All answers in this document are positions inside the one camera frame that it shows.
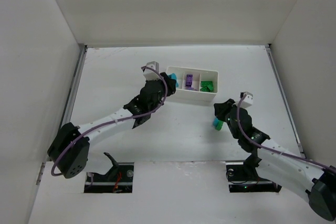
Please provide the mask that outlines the teal long lego brick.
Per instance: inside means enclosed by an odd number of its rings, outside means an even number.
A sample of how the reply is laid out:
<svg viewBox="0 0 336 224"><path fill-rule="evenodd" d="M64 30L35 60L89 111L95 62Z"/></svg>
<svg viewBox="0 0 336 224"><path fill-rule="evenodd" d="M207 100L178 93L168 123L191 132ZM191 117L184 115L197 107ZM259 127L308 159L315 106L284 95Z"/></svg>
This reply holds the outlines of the teal long lego brick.
<svg viewBox="0 0 336 224"><path fill-rule="evenodd" d="M220 121L218 118L215 118L213 120L213 127L221 127L223 125L223 122Z"/></svg>

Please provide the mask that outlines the small green lego brick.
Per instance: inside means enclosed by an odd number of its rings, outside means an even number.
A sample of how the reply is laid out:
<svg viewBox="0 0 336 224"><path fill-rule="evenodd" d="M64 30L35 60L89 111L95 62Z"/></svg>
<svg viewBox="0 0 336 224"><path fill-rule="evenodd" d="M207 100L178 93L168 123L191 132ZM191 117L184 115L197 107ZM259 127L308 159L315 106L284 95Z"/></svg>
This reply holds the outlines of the small green lego brick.
<svg viewBox="0 0 336 224"><path fill-rule="evenodd" d="M223 124L224 124L223 121L217 121L217 122L214 124L215 130L220 131L220 130L222 129L222 127L223 127Z"/></svg>

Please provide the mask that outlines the light blue lego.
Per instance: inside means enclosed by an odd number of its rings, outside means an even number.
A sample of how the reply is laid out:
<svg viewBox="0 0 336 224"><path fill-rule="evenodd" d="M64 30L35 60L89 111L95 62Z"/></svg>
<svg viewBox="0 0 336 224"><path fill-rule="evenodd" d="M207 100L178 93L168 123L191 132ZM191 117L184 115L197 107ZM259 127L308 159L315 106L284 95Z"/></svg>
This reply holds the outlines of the light blue lego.
<svg viewBox="0 0 336 224"><path fill-rule="evenodd" d="M170 79L172 79L172 80L175 80L175 86L176 86L176 88L178 88L178 87L179 87L179 84L178 84L178 80L177 80L177 76L176 76L176 74L175 74L175 73L171 73L171 74L168 75L168 77L169 77Z"/></svg>

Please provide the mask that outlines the green long lego brick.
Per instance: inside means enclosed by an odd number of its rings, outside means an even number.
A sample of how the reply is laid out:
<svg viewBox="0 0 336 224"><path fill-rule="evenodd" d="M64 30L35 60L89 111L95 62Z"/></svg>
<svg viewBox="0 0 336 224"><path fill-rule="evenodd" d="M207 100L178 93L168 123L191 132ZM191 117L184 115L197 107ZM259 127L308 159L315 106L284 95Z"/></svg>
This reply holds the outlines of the green long lego brick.
<svg viewBox="0 0 336 224"><path fill-rule="evenodd" d="M203 86L200 88L201 92L214 92L214 87L213 86Z"/></svg>

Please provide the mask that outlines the purple butterfly lego blue wing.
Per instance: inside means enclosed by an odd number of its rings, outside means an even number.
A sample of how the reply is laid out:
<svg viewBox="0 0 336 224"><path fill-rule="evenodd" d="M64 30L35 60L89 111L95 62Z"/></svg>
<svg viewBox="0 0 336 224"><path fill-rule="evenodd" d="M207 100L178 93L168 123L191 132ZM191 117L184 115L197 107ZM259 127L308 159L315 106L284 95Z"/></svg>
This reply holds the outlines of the purple butterfly lego blue wing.
<svg viewBox="0 0 336 224"><path fill-rule="evenodd" d="M186 87L185 89L186 90L191 90L191 91L198 91L196 88L193 88L193 87Z"/></svg>

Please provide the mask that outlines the purple lego brick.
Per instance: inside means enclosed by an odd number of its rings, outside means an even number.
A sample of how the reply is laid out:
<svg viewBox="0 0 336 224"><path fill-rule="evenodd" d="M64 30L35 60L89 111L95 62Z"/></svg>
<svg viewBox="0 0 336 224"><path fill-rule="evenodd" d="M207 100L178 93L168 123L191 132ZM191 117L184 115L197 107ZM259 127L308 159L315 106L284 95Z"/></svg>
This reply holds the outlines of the purple lego brick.
<svg viewBox="0 0 336 224"><path fill-rule="evenodd" d="M185 87L186 88L192 88L193 87L193 75L187 74L185 76Z"/></svg>

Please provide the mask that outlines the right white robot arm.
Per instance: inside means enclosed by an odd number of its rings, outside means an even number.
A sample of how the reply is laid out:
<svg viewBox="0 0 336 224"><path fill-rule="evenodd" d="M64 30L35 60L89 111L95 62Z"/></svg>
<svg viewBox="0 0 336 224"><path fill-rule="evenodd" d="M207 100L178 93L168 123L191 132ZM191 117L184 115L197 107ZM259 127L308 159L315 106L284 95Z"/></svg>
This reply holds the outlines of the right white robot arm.
<svg viewBox="0 0 336 224"><path fill-rule="evenodd" d="M255 128L244 108L251 105L246 97L215 103L214 115L227 124L232 137L249 154L244 161L247 169L296 194L322 219L335 221L335 167L296 156Z"/></svg>

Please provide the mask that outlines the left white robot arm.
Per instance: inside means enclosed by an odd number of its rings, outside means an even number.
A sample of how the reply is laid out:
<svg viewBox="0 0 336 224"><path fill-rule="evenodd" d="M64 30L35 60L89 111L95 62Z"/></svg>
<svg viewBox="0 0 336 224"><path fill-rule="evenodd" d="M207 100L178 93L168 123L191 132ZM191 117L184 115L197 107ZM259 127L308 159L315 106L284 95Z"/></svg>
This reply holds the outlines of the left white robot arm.
<svg viewBox="0 0 336 224"><path fill-rule="evenodd" d="M175 92L176 80L162 72L158 79L146 81L140 93L129 103L105 118L78 126L71 122L64 124L47 151L54 163L51 174L66 179L81 172L112 177L117 172L112 155L107 152L94 154L91 148L118 133L142 125Z"/></svg>

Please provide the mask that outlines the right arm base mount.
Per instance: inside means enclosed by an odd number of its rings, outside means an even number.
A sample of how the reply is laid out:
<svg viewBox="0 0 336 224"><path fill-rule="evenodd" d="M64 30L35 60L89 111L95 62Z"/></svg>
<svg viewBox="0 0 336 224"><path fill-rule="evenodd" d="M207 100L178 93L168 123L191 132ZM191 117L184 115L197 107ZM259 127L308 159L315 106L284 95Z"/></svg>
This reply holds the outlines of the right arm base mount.
<svg viewBox="0 0 336 224"><path fill-rule="evenodd" d="M282 187L259 177L256 167L260 158L250 155L244 161L226 162L226 178L230 193L278 193Z"/></svg>

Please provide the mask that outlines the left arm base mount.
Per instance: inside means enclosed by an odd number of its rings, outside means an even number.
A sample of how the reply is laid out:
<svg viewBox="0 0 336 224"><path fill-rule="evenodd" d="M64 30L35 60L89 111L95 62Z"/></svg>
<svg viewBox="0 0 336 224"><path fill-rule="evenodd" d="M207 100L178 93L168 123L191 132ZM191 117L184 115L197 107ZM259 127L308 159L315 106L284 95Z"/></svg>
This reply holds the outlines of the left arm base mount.
<svg viewBox="0 0 336 224"><path fill-rule="evenodd" d="M133 190L134 163L119 163L109 153L109 170L105 174L87 173L84 193L128 194Z"/></svg>

